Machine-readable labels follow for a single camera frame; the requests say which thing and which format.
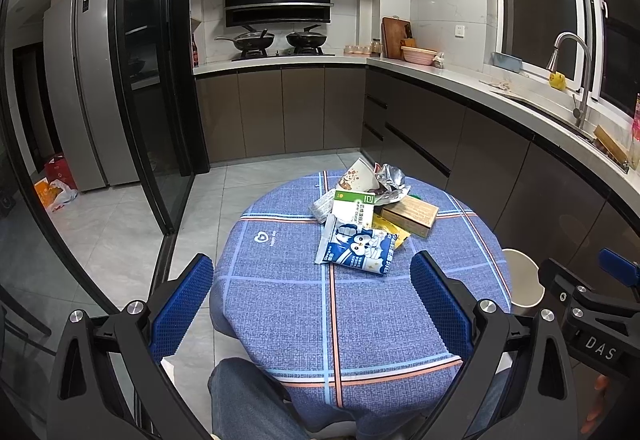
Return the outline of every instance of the yellow sponge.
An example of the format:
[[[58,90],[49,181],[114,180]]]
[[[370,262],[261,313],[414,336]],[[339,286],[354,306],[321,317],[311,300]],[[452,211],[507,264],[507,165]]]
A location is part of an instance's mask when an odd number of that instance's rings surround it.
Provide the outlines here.
[[[559,72],[551,72],[549,75],[549,84],[556,90],[564,90],[566,88],[566,77]]]

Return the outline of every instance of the red bag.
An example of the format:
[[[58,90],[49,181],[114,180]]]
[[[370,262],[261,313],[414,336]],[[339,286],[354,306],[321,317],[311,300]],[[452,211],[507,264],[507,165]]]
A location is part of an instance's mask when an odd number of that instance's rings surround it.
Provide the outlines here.
[[[54,155],[52,159],[46,163],[44,171],[49,182],[53,182],[54,180],[61,180],[71,189],[78,189],[74,178],[71,176],[69,165],[68,163],[66,163],[65,156],[62,155],[62,153]]]

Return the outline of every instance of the silver refrigerator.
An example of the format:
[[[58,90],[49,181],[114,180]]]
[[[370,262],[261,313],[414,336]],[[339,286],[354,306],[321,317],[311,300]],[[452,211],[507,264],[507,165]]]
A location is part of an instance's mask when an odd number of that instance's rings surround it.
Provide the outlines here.
[[[107,0],[60,0],[47,10],[44,61],[56,130],[79,191],[137,181],[113,88]]]

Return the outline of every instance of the blue snack bag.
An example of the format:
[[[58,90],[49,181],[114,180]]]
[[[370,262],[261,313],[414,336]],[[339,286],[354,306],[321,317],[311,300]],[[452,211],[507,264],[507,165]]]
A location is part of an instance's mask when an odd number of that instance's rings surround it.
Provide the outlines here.
[[[326,219],[316,263],[337,263],[368,273],[386,274],[398,235],[380,229],[365,229],[341,222],[330,214]]]

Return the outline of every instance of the faucet head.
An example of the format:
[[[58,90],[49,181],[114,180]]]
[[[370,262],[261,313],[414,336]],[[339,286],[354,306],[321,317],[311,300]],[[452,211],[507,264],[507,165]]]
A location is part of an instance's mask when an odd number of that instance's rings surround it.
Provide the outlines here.
[[[546,69],[549,72],[556,72],[558,70],[558,47],[554,49],[553,54],[551,55],[551,59],[549,60],[548,65],[546,65]]]

